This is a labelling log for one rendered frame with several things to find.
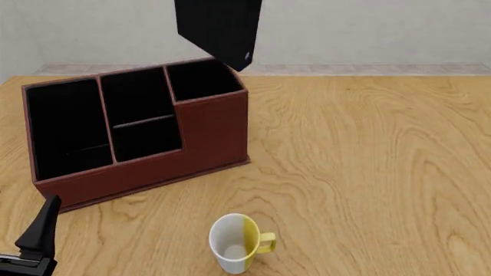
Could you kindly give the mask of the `red-brown desk caddy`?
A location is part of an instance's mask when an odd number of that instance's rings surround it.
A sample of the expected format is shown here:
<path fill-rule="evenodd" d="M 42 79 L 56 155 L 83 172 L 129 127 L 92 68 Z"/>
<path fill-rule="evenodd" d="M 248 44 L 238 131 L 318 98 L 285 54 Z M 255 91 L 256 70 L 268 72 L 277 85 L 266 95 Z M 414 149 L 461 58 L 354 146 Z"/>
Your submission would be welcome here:
<path fill-rule="evenodd" d="M 208 57 L 26 84 L 32 183 L 68 212 L 244 165 L 249 92 Z"/>

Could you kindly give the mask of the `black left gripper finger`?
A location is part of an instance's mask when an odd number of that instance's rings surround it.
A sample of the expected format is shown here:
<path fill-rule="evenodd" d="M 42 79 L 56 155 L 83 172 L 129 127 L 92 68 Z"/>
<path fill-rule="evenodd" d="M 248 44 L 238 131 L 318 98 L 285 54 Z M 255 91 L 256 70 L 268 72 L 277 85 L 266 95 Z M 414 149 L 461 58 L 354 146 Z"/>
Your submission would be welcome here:
<path fill-rule="evenodd" d="M 35 220 L 15 242 L 21 259 L 40 261 L 54 258 L 54 236 L 60 207 L 61 199 L 57 195 L 46 198 Z"/>

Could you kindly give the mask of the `white and yellow mug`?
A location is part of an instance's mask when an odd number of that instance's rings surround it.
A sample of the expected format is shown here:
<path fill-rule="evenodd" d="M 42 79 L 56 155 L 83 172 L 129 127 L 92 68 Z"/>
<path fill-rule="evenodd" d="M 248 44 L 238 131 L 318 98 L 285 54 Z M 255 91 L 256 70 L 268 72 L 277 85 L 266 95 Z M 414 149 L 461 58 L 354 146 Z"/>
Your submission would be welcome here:
<path fill-rule="evenodd" d="M 262 233 L 256 222 L 242 213 L 222 216 L 209 231 L 209 247 L 230 274 L 244 273 L 256 255 L 273 252 L 275 246 L 275 233 Z"/>

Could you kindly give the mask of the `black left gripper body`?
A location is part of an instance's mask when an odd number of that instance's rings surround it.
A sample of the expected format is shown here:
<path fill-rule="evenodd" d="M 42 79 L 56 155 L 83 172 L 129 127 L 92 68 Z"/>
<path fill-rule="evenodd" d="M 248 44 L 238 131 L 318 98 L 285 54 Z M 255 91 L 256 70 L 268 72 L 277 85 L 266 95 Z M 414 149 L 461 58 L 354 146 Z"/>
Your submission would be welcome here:
<path fill-rule="evenodd" d="M 58 262 L 52 255 L 0 254 L 0 276 L 52 276 Z"/>

